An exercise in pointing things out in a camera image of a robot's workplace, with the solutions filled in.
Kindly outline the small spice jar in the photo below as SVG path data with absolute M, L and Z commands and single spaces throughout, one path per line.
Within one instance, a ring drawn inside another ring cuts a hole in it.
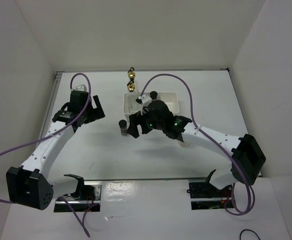
M 122 136 L 126 136 L 128 133 L 127 133 L 127 130 L 128 130 L 128 127 L 127 127 L 127 121 L 122 119 L 119 121 L 118 123 L 119 125 L 119 128 L 120 128 L 120 133 Z
M 150 98 L 155 101 L 158 98 L 158 93 L 156 91 L 151 91 L 150 92 Z

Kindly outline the glass oil bottle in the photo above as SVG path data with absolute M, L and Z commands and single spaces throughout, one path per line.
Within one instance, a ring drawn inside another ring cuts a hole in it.
M 135 68 L 131 67 L 127 73 L 128 73 L 128 78 L 129 78 L 129 82 L 127 84 L 127 86 L 128 86 L 128 85 L 134 83 L 134 81 L 135 81 L 135 77 L 136 77 Z
M 140 107 L 139 103 L 136 101 L 139 96 L 137 81 L 130 80 L 130 82 L 127 85 L 127 89 L 128 89 L 127 101 L 129 111 L 137 112 L 139 111 Z

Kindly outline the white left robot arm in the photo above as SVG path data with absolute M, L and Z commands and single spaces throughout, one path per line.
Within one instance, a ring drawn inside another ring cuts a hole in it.
M 19 167 L 6 172 L 9 200 L 12 203 L 44 210 L 53 199 L 64 195 L 79 200 L 85 195 L 84 179 L 64 174 L 55 182 L 48 181 L 51 167 L 65 144 L 79 127 L 105 117 L 99 97 L 83 90 L 73 90 L 70 101 L 54 115 L 44 140 Z

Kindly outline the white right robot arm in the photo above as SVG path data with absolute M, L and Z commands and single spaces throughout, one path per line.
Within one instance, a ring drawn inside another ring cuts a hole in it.
M 211 197 L 235 183 L 254 185 L 266 161 L 252 135 L 233 136 L 196 125 L 190 118 L 174 115 L 161 100 L 151 101 L 141 111 L 129 116 L 129 135 L 138 138 L 152 130 L 162 131 L 173 140 L 198 145 L 230 161 L 227 168 L 214 169 L 207 176 L 205 192 Z

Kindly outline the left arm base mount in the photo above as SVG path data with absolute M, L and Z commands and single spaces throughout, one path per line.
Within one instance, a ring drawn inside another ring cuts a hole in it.
M 70 204 L 77 213 L 100 212 L 102 195 L 102 182 L 85 181 L 85 187 L 80 197 L 65 194 L 62 197 Z

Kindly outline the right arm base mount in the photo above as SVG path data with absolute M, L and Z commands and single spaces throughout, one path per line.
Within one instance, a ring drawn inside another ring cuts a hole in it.
M 224 209 L 225 204 L 227 204 L 227 208 L 234 208 L 231 185 L 217 189 L 203 179 L 190 179 L 188 183 L 186 192 L 190 196 L 192 210 Z

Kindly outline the white jar black lid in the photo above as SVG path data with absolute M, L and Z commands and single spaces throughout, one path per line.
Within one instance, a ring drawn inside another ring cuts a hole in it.
M 187 148 L 190 146 L 189 142 L 184 142 L 184 141 L 178 141 L 178 144 L 183 148 Z

